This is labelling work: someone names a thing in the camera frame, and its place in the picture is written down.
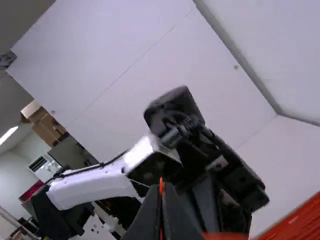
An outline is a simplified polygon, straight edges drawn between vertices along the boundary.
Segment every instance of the orange panel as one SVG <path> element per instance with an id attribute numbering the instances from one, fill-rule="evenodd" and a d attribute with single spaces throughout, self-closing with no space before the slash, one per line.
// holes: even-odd
<path id="1" fill-rule="evenodd" d="M 320 192 L 258 240 L 320 240 Z"/>

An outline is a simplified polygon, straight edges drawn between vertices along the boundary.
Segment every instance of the white ceiling panel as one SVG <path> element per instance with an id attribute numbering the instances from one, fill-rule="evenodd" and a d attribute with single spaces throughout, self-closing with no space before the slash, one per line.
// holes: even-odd
<path id="1" fill-rule="evenodd" d="M 7 71 L 66 127 L 192 7 L 191 0 L 58 0 L 14 45 Z"/>
<path id="2" fill-rule="evenodd" d="M 67 130 L 99 161 L 130 148 L 148 132 L 148 104 L 187 85 L 206 125 L 233 148 L 275 112 L 197 9 L 150 49 Z"/>
<path id="3" fill-rule="evenodd" d="M 208 21 L 222 26 L 280 113 L 320 124 L 320 1 L 195 1 L 206 4 L 215 18 Z"/>

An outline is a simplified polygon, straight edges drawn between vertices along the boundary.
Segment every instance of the ceiling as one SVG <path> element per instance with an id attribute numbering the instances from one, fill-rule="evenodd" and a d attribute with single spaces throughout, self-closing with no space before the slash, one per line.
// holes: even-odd
<path id="1" fill-rule="evenodd" d="M 32 124 L 20 124 L 17 130 L 0 145 L 0 155 L 14 148 L 22 139 L 32 132 Z"/>
<path id="2" fill-rule="evenodd" d="M 278 114 L 320 125 L 320 1 L 194 1 Z"/>
<path id="3" fill-rule="evenodd" d="M 8 51 L 55 0 L 0 0 L 0 54 Z"/>
<path id="4" fill-rule="evenodd" d="M 54 0 L 0 0 L 0 54 L 7 52 L 53 3 Z M 20 124 L 20 111 L 32 100 L 12 77 L 0 71 L 0 137 Z M 30 124 L 21 125 L 0 145 L 0 154 L 30 131 Z"/>

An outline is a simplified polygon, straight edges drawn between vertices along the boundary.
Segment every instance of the red object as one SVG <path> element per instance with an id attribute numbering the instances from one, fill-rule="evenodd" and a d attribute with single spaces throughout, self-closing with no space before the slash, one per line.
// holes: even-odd
<path id="1" fill-rule="evenodd" d="M 320 240 L 320 192 L 257 240 Z"/>
<path id="2" fill-rule="evenodd" d="M 23 203 L 28 201 L 32 197 L 32 195 L 43 185 L 44 183 L 41 180 L 37 181 L 32 187 L 30 187 L 24 194 L 19 197 L 20 201 Z"/>
<path id="3" fill-rule="evenodd" d="M 160 189 L 160 196 L 162 196 L 162 193 L 164 192 L 164 180 L 162 177 L 160 177 L 159 189 Z"/>

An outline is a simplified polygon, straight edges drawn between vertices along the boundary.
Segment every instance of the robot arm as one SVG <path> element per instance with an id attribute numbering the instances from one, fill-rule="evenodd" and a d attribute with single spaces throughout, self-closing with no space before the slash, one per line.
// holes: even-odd
<path id="1" fill-rule="evenodd" d="M 47 235 L 63 240 L 83 234 L 94 214 L 89 202 L 114 197 L 141 201 L 160 177 L 174 185 L 200 232 L 247 234 L 251 213 L 269 202 L 265 185 L 205 127 L 189 89 L 178 87 L 159 97 L 144 118 L 151 134 L 133 148 L 112 161 L 66 171 L 32 197 Z"/>

